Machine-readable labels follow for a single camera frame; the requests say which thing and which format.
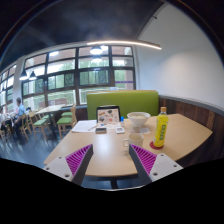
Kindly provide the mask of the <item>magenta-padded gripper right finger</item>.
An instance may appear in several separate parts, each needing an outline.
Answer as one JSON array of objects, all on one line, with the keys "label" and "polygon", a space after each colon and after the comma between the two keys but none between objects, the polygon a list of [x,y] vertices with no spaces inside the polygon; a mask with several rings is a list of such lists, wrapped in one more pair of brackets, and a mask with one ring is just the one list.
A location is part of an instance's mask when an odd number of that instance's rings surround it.
[{"label": "magenta-padded gripper right finger", "polygon": [[160,153],[156,155],[133,144],[129,145],[129,154],[143,185],[147,185],[182,169],[182,166],[166,154]]}]

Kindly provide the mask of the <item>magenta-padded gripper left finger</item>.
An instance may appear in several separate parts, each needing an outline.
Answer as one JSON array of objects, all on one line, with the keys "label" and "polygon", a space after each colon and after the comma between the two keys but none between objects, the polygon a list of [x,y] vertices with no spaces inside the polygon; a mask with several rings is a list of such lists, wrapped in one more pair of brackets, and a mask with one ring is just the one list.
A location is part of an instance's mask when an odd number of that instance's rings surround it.
[{"label": "magenta-padded gripper left finger", "polygon": [[77,185],[81,185],[92,156],[93,145],[90,144],[66,157],[56,157],[44,167],[44,170]]}]

